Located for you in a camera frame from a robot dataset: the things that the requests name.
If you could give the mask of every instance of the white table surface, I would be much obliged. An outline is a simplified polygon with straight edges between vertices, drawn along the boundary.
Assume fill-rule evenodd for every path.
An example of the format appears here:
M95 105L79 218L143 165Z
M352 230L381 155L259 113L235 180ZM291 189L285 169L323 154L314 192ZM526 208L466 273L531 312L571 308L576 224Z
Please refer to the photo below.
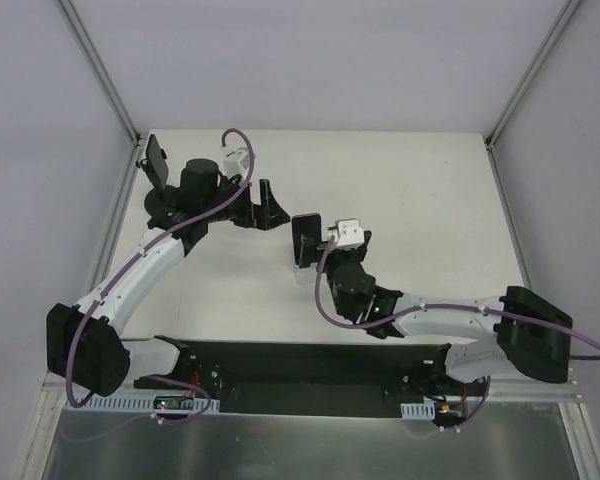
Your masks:
M154 130L169 183L187 160L222 165L221 130ZM268 178L291 215L318 212L323 225L359 218L373 232L363 264L379 285L427 296L500 295L522 278L479 134L246 131L257 179ZM241 142L230 136L229 142ZM147 228L142 171L114 255L120 262ZM323 300L333 312L326 280ZM293 272L291 225L261 232L229 222L209 234L149 293L124 338L316 343L438 343L435 337L377 340L326 323L313 285Z

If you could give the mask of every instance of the white wall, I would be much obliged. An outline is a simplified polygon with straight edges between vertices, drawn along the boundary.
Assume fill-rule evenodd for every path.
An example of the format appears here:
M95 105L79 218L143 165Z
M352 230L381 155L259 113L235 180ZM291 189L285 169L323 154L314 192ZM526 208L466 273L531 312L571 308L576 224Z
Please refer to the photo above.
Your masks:
M46 312L85 287L129 154L54 2L0 2L0 479L46 370Z
M584 4L496 155L534 288L600 340L600 0ZM577 372L600 439L600 363Z
M488 133L566 0L76 0L150 128Z

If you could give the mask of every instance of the metal sheet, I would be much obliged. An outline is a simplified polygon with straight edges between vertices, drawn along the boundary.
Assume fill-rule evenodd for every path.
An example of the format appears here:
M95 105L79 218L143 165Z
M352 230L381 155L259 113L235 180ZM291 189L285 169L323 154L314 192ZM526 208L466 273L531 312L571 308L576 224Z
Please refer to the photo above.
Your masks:
M65 411L60 424L84 438L126 418ZM43 478L578 478L557 405L489 403L460 434L432 429L348 418L214 415L175 427L141 419L87 444L56 435Z

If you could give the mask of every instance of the black bracket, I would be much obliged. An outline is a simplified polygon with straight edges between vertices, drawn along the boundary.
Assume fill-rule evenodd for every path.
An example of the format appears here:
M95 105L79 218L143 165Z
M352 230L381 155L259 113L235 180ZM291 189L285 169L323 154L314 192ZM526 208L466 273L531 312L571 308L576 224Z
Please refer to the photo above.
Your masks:
M47 367L65 376L69 347L83 314L58 303L47 315ZM73 381L101 397L115 392L129 371L129 352L108 319L91 318L80 337Z
M398 299L404 295L400 290L389 290L387 288L376 287L373 297L373 303L365 322L371 323L382 318L386 318L395 312ZM365 329L368 335L384 340L387 337L404 338L393 322L385 323L377 327Z
M226 213L226 219L237 227L256 228L258 230L273 230L291 218L284 211L271 190L271 182L260 179L260 205L251 202L251 187L242 193L239 199L231 204Z
M324 249L322 217L319 213L296 215L291 219L293 256L299 268L309 268L318 263Z
M438 378L433 365L424 363L435 360L437 346L160 338L180 350L167 377L186 383L196 378L226 413L400 418L401 403L423 400L414 384L435 395L461 396L465 387L444 375ZM146 377L134 386L173 389ZM466 387L470 396L485 390L479 382Z
M572 318L531 290L508 287L500 298L504 311L572 328ZM495 326L498 345L524 375L547 383L565 383L569 376L571 337L548 328L503 318Z
M155 135L149 136L146 153L147 157L140 160L137 167L141 168L147 175L157 196L164 198L167 178L169 177L169 167L167 167L167 163L165 162L167 154L160 148L160 144Z

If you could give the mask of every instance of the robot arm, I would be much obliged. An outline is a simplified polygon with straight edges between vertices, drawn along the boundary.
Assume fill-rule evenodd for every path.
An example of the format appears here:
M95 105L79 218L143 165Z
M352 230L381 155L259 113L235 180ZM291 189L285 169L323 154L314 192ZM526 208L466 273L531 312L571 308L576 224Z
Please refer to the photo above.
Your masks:
M121 265L93 291L73 307L59 303L51 309L47 316L50 371L66 375L71 342L87 315L90 318L80 336L74 360L75 383L107 396L125 381L173 371L181 351L177 343L163 338L120 339L140 302L206 236L210 222L229 220L236 226L259 230L289 222L268 180L260 180L260 205L251 202L250 186L242 185L247 181L245 173L250 164L248 150L223 150L227 175L222 175L211 160L190 160L176 188L166 184L166 155L155 136L149 137L147 158L139 164L154 187L145 199L145 209L151 216L149 228ZM238 196L226 208L218 208L235 195ZM214 208L215 214L196 221Z
M298 271L323 260L336 313L353 323L345 328L364 329L381 339L443 335L473 340L441 346L431 372L465 384L514 371L543 382L566 382L568 335L488 314L519 313L571 328L568 315L526 288L509 287L501 297L460 300L389 290L378 286L362 267L371 232L358 220L336 222L327 230L327 241L322 238L318 214L294 217L292 230ZM327 246L330 251L325 260Z

